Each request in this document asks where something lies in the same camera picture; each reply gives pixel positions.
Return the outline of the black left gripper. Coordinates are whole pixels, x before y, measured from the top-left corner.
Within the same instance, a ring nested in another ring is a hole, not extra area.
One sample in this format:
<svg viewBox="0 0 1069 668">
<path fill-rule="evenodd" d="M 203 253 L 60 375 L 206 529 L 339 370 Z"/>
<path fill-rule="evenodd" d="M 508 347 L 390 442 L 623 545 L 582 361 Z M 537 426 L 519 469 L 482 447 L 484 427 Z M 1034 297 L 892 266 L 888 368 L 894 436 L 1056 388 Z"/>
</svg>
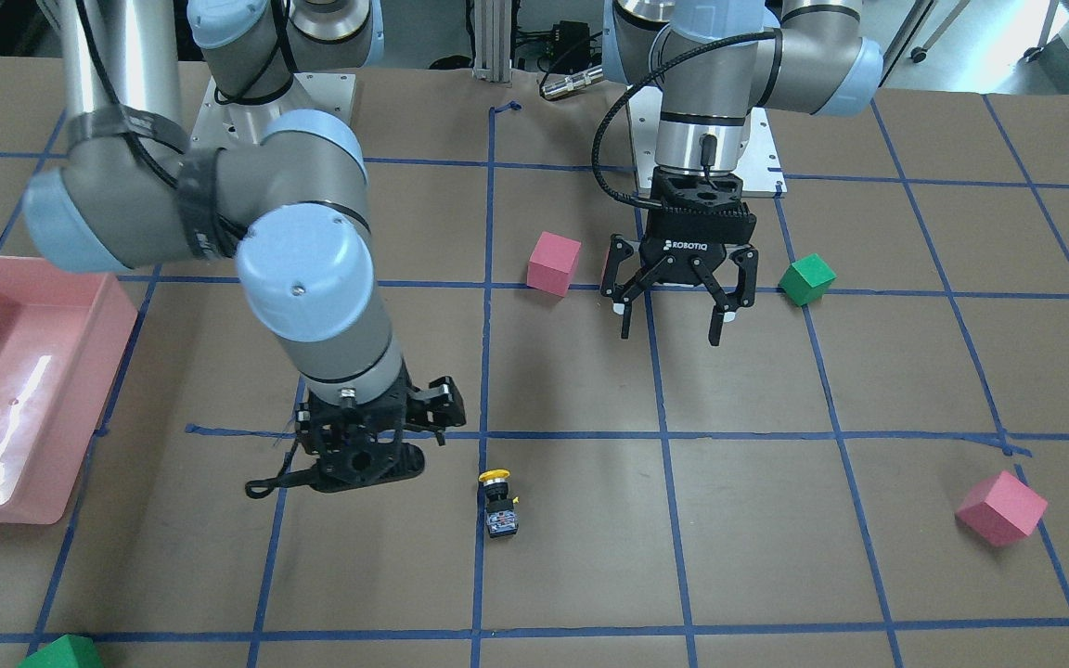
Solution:
<svg viewBox="0 0 1069 668">
<path fill-rule="evenodd" d="M 742 178 L 734 173 L 703 177 L 656 171 L 650 180 L 650 198 L 662 204 L 648 212 L 648 227 L 640 244 L 611 234 L 599 291 L 611 300 L 621 316 L 620 338 L 628 340 L 633 304 L 652 285 L 701 284 L 713 297 L 708 341 L 721 345 L 724 325 L 740 308 L 750 308 L 758 284 L 759 253 L 752 240 L 756 216 L 742 202 Z M 726 254 L 727 247 L 734 247 Z M 721 288 L 714 271 L 726 258 L 738 267 L 732 291 Z M 621 263 L 641 264 L 620 280 Z"/>
</svg>

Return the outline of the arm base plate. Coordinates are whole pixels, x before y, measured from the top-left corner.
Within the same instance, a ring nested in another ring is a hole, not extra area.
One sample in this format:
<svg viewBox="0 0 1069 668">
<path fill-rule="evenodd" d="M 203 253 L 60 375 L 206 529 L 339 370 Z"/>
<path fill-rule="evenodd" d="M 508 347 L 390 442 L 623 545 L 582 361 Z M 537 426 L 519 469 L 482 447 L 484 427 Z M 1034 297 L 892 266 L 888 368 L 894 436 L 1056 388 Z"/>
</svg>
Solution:
<svg viewBox="0 0 1069 668">
<path fill-rule="evenodd" d="M 215 80 L 211 79 L 189 133 L 189 144 L 226 149 L 255 145 L 275 119 L 295 109 L 319 109 L 352 126 L 355 97 L 353 73 L 297 73 L 294 86 L 283 97 L 262 106 L 221 105 Z"/>
<path fill-rule="evenodd" d="M 650 178 L 656 166 L 661 102 L 661 90 L 648 87 L 632 96 L 626 106 L 629 139 L 640 195 L 650 193 Z M 742 141 L 743 150 L 734 170 L 734 174 L 742 181 L 742 197 L 769 199 L 777 193 L 785 193 L 785 176 L 766 110 L 752 109 L 745 127 L 748 138 Z"/>
</svg>

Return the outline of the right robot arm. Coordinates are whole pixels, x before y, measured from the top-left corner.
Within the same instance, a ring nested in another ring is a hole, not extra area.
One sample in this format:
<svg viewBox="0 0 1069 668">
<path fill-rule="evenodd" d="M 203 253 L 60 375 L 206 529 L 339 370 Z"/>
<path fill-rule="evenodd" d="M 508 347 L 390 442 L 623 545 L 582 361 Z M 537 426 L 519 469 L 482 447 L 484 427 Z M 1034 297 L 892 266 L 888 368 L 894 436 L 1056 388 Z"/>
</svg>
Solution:
<svg viewBox="0 0 1069 668">
<path fill-rule="evenodd" d="M 174 3 L 63 1 L 59 12 L 69 155 L 24 195 L 38 252 L 65 271 L 233 259 L 251 311 L 308 388 L 294 442 L 315 459 L 247 482 L 251 498 L 423 473 L 405 431 L 441 442 L 466 422 L 464 402 L 447 376 L 410 383 L 375 279 L 362 147 L 310 100 L 293 55 L 311 38 L 330 51 L 322 67 L 368 62 L 378 6 L 187 3 L 216 103 L 243 113 L 233 147 L 195 141 L 179 119 Z"/>
</svg>

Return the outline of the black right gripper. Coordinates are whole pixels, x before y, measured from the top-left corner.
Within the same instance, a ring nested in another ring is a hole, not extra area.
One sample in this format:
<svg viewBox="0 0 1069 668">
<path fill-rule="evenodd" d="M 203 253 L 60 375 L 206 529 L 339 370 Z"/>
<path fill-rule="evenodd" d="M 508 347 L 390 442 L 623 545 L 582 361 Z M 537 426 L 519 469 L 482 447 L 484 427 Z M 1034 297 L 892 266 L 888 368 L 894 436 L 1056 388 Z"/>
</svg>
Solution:
<svg viewBox="0 0 1069 668">
<path fill-rule="evenodd" d="M 464 423 L 464 401 L 449 376 L 432 380 L 424 390 L 400 376 L 381 397 L 365 403 L 352 389 L 340 390 L 334 403 L 310 391 L 294 413 L 293 445 L 316 461 L 309 469 L 291 470 L 293 455 L 288 454 L 279 473 L 246 482 L 245 494 L 260 499 L 298 486 L 332 494 L 407 481 L 423 473 L 425 455 L 404 441 L 405 431 L 431 432 L 441 445 L 445 429 Z"/>
</svg>

